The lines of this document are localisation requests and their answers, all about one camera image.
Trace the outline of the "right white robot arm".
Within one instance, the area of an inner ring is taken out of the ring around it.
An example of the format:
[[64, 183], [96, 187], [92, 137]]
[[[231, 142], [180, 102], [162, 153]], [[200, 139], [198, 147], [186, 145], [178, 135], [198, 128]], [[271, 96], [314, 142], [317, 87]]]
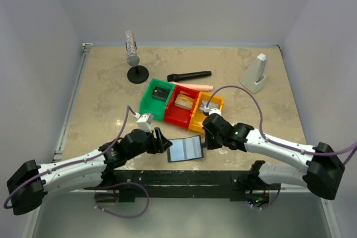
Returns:
[[313, 194], [334, 200], [345, 171], [337, 153], [326, 143], [317, 146], [272, 141], [259, 129], [244, 123], [231, 125], [219, 114], [211, 114], [202, 123], [209, 150], [231, 150], [261, 154], [283, 162], [282, 166], [264, 163], [249, 174], [249, 184], [261, 189], [266, 184], [291, 184], [306, 187]]

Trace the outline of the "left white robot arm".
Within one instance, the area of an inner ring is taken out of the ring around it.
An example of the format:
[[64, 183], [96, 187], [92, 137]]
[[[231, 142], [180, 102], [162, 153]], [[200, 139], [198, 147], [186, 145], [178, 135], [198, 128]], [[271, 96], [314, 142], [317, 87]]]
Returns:
[[135, 129], [90, 153], [60, 163], [26, 161], [7, 181], [9, 195], [3, 207], [18, 216], [33, 211], [45, 197], [60, 191], [109, 189], [115, 184], [114, 169], [140, 154], [164, 153], [171, 146], [172, 142], [164, 137], [160, 128], [151, 132]]

